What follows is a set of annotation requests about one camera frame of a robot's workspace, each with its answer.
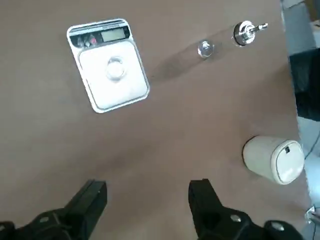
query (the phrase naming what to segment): floor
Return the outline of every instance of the floor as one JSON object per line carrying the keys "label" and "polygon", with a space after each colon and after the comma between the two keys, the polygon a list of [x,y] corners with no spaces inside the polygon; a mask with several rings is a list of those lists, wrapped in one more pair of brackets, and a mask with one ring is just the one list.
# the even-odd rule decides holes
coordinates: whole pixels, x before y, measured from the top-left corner
{"label": "floor", "polygon": [[[318,7],[319,1],[314,1],[314,3]],[[289,55],[318,47],[316,42],[320,41],[320,38],[314,39],[317,36],[313,36],[312,29],[310,28],[310,16],[304,1],[284,0],[283,17],[286,25],[286,43]],[[300,80],[305,78],[305,76],[308,77],[308,70],[304,66],[297,69],[296,74],[293,75],[294,78],[296,77]],[[303,82],[302,80],[300,86],[297,82],[293,83],[293,85],[299,88],[304,85]],[[318,208],[320,207],[320,122],[303,117],[298,117],[297,121],[300,132],[300,143],[306,156],[305,174],[311,204]],[[306,240],[318,239],[320,238],[320,227],[315,227],[313,223],[307,224],[302,234]]]}
{"label": "floor", "polygon": [[[96,114],[66,31],[119,13],[151,90]],[[270,23],[252,46],[189,67],[189,46],[247,19]],[[29,223],[96,178],[107,181],[109,203],[91,240],[194,240],[188,184],[208,178],[225,206],[255,223],[304,228],[306,175],[279,186],[242,159],[253,136],[299,139],[278,0],[2,0],[0,21],[9,25],[0,38],[2,219]]]}

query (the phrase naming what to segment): screw head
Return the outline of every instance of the screw head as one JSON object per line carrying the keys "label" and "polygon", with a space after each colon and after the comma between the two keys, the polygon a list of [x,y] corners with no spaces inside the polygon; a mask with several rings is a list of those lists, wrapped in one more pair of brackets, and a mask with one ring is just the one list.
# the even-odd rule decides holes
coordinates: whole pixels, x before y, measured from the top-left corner
{"label": "screw head", "polygon": [[202,40],[198,45],[198,54],[204,58],[209,58],[214,53],[215,45],[209,40]]}
{"label": "screw head", "polygon": [[271,223],[271,226],[272,226],[274,229],[278,230],[278,231],[284,231],[284,230],[285,230],[285,227],[284,227],[282,224],[280,224],[280,223],[278,223],[278,222],[275,222],[275,221],[273,221],[273,222]]}
{"label": "screw head", "polygon": [[234,222],[237,222],[237,223],[241,222],[241,218],[238,215],[231,215],[230,218]]}

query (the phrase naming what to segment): brown table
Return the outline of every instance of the brown table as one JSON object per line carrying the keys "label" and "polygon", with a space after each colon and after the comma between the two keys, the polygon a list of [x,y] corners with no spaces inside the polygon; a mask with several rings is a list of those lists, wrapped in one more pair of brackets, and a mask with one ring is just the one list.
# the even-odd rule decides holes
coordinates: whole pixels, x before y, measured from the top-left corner
{"label": "brown table", "polygon": [[[151,91],[96,114],[66,31],[115,17],[130,23]],[[270,27],[246,48],[161,77],[174,54],[244,20]],[[305,176],[278,186],[241,155],[255,135],[298,138],[278,0],[3,0],[0,21],[1,219],[25,224],[96,178],[109,203],[92,239],[193,240],[188,184],[209,178],[256,223],[302,228]]]}

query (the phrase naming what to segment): metal screw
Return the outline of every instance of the metal screw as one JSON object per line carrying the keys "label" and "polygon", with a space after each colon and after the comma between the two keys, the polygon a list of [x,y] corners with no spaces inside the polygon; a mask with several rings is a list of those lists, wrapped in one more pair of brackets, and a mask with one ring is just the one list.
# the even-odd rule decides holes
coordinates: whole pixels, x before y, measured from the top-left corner
{"label": "metal screw", "polygon": [[44,216],[44,217],[42,217],[41,219],[40,219],[40,223],[45,223],[45,222],[48,222],[49,221],[49,217],[47,217],[47,216]]}
{"label": "metal screw", "polygon": [[241,218],[238,215],[231,215],[230,218],[232,219],[232,221],[240,223],[241,222]]}
{"label": "metal screw", "polygon": [[285,228],[284,228],[284,226],[282,224],[280,224],[278,222],[275,222],[275,221],[271,223],[271,226],[274,229],[278,230],[278,231],[284,231],[285,230]]}

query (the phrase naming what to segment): scale display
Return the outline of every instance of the scale display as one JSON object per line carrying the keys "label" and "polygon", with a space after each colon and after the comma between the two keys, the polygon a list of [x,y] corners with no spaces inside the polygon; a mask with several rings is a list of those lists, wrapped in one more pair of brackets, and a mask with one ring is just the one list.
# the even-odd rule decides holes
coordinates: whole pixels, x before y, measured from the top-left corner
{"label": "scale display", "polygon": [[150,87],[124,19],[75,25],[68,29],[83,84],[97,113],[105,113],[145,99]]}

